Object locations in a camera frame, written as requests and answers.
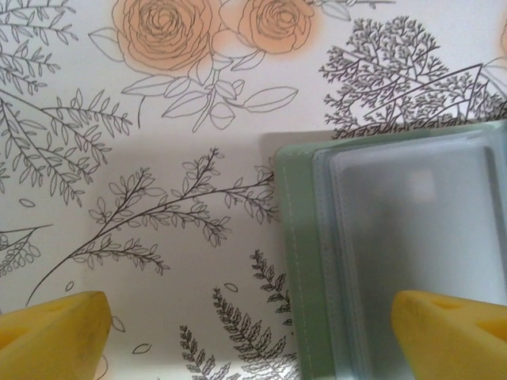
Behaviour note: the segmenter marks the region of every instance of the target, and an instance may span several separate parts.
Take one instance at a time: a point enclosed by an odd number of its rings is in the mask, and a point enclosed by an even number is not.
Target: botanical illustration
[[[451,70],[436,39],[409,17],[356,20],[347,47],[331,48],[320,69],[337,87],[324,100],[337,139],[507,117],[499,59]]]
[[[141,96],[139,115],[147,97],[164,97],[161,117],[192,117],[194,132],[205,122],[223,130],[237,110],[275,111],[298,93],[286,85],[251,93],[245,80],[227,80],[229,73],[302,48],[316,10],[350,21],[350,7],[377,3],[392,1],[117,0],[114,28],[100,28],[90,38],[112,61],[150,74],[123,91]]]
[[[267,264],[264,254],[259,250],[256,250],[250,258],[254,260],[252,268],[256,270],[253,276],[263,280],[265,283],[261,289],[271,294],[268,302],[282,302],[282,306],[276,312],[290,313],[288,293],[284,289],[285,275],[276,276],[274,267]],[[214,370],[215,356],[210,355],[206,360],[206,351],[199,350],[198,342],[189,327],[183,325],[180,327],[180,345],[184,349],[183,359],[189,362],[187,369],[195,374],[193,379],[235,380],[242,375],[243,379],[247,380],[296,380],[299,378],[296,354],[284,353],[287,344],[286,336],[278,340],[273,339],[271,327],[263,326],[263,321],[253,321],[249,314],[234,307],[225,299],[219,288],[214,289],[212,299],[223,328],[234,342],[238,358],[243,362],[243,373],[230,374],[231,363]]]
[[[60,69],[50,47],[78,40],[64,22],[75,13],[67,3],[0,2],[0,193],[16,180],[81,206],[84,188],[111,150],[103,130],[111,137],[128,134],[132,123],[104,91],[86,102],[77,89],[68,104],[58,97],[50,107],[32,100],[47,86],[42,78]]]
[[[242,205],[246,213],[259,223],[277,220],[273,206],[273,170],[256,166],[253,180],[238,178],[234,183],[216,186],[213,180],[220,176],[217,161],[224,158],[217,148],[198,159],[183,163],[186,174],[179,188],[166,191],[157,187],[148,168],[141,168],[128,177],[109,183],[109,194],[97,199],[97,206],[89,211],[97,224],[97,232],[87,242],[65,256],[34,287],[26,305],[30,303],[44,281],[66,262],[72,260],[93,270],[105,259],[130,260],[136,268],[151,266],[159,274],[170,267],[166,264],[157,244],[147,244],[139,237],[126,241],[116,239],[121,229],[197,228],[212,247],[217,247],[231,232],[230,217],[216,215],[209,210],[208,197],[222,197],[226,208]]]
[[[30,239],[45,227],[49,226],[0,231],[0,279],[40,257]]]

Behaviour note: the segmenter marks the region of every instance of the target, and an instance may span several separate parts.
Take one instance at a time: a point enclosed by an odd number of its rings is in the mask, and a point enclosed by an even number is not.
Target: green fabric edge
[[[408,131],[394,135],[309,142],[284,146],[276,152],[275,177],[302,380],[335,379],[314,201],[312,160],[315,151],[339,146],[394,143],[490,127],[505,127],[505,125],[505,120],[499,120],[435,130]]]

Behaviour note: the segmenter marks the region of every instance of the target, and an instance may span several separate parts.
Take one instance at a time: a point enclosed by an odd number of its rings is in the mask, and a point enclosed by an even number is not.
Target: orange rose
[[[135,70],[186,75],[211,50],[219,0],[117,0],[112,18]]]
[[[307,42],[314,10],[303,0],[229,0],[220,16],[244,44],[280,54]]]

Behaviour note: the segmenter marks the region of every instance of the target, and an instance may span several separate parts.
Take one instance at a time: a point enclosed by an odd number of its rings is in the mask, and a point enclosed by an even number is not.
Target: fern drawing
[[[436,39],[409,17],[356,20],[347,46],[331,48],[320,69],[337,85],[324,100],[337,139],[507,117],[497,59],[450,70]]]
[[[211,355],[206,359],[206,351],[199,350],[196,338],[187,326],[180,326],[180,345],[183,348],[183,359],[189,364],[187,369],[193,373],[193,380],[237,380],[240,374],[229,375],[231,362],[216,369],[215,356]]]
[[[242,369],[249,374],[245,380],[296,380],[299,377],[295,353],[283,354],[286,336],[273,342],[270,327],[262,321],[253,322],[223,296],[219,288],[213,293],[214,306],[224,329],[236,343],[238,357],[245,362]]]
[[[0,164],[0,192],[6,179],[16,174],[19,184],[47,187],[65,204],[81,206],[83,187],[92,182],[97,168],[107,163],[111,150],[102,129],[111,137],[128,134],[127,114],[117,115],[104,91],[90,103],[77,89],[70,104],[57,98],[51,107],[40,107],[31,96],[47,86],[41,78],[60,69],[48,47],[68,45],[78,37],[64,17],[75,10],[68,0],[7,0],[0,2],[0,142],[5,161]]]
[[[281,302],[276,312],[290,314],[291,300],[288,296],[288,290],[285,289],[285,274],[276,277],[275,268],[267,264],[264,253],[259,249],[255,250],[255,253],[250,256],[250,259],[255,261],[252,268],[257,271],[253,277],[264,280],[265,283],[261,286],[261,289],[271,294],[268,298],[268,302]],[[292,326],[292,319],[286,319],[284,325]]]
[[[40,250],[31,239],[45,227],[48,226],[0,231],[0,279],[40,257]]]
[[[157,253],[158,245],[147,245],[133,237],[119,241],[115,232],[121,229],[198,228],[212,247],[217,247],[231,232],[227,215],[214,216],[208,209],[206,199],[223,197],[226,208],[242,205],[246,213],[257,222],[277,220],[273,199],[274,174],[267,166],[256,166],[257,179],[246,183],[239,178],[230,186],[219,187],[213,179],[220,176],[216,168],[224,158],[216,148],[194,161],[184,162],[186,174],[180,188],[166,191],[154,185],[155,178],[149,169],[141,168],[128,177],[120,177],[109,184],[110,194],[97,199],[97,207],[90,210],[90,217],[97,224],[97,232],[86,243],[65,256],[34,287],[27,305],[44,281],[69,260],[86,264],[89,269],[102,266],[104,259],[130,260],[136,268],[154,267],[163,275],[169,266]]]

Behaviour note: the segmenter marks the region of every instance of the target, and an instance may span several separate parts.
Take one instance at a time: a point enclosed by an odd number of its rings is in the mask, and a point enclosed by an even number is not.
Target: yellow object
[[[402,291],[391,323],[416,380],[507,379],[506,306]]]
[[[93,380],[111,326],[90,291],[0,316],[1,380]]]

